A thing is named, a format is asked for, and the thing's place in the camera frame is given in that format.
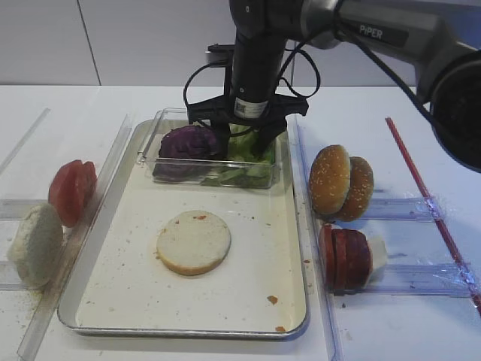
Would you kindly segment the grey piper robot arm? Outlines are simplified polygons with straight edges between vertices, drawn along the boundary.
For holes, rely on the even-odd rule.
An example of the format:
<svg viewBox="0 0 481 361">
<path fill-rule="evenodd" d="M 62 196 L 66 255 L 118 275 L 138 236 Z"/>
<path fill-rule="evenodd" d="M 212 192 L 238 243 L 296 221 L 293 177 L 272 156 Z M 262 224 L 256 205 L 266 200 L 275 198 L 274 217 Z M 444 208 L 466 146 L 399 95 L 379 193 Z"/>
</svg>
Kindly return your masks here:
<svg viewBox="0 0 481 361">
<path fill-rule="evenodd" d="M 254 154 L 305 115 L 307 97 L 277 93 L 292 59 L 310 45 L 356 45 L 407 95 L 431 124 L 440 146 L 459 164 L 480 169 L 480 51 L 463 43 L 435 14 L 357 1 L 232 1 L 236 27 L 222 54 L 224 93 L 188 104 L 190 123 L 231 136 L 229 126 L 257 132 Z"/>
</svg>

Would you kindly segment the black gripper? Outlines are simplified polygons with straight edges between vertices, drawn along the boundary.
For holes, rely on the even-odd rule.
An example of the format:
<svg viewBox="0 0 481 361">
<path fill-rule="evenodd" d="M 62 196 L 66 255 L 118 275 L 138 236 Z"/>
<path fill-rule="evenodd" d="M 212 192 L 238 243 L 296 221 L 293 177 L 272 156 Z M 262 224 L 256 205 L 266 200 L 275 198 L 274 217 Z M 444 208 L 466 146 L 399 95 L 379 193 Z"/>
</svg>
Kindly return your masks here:
<svg viewBox="0 0 481 361">
<path fill-rule="evenodd" d="M 189 123 L 204 126 L 209 122 L 212 126 L 219 144 L 219 159 L 228 154 L 229 124 L 238 124 L 261 128 L 254 142 L 254 156 L 274 162 L 276 139 L 286 131 L 286 126 L 273 125 L 291 114 L 307 114 L 306 99 L 276 93 L 285 46 L 286 40 L 276 36 L 248 39 L 238 35 L 233 44 L 208 46 L 208 63 L 188 79 L 186 84 L 190 85 L 206 68 L 225 69 L 222 95 L 186 103 Z"/>
</svg>

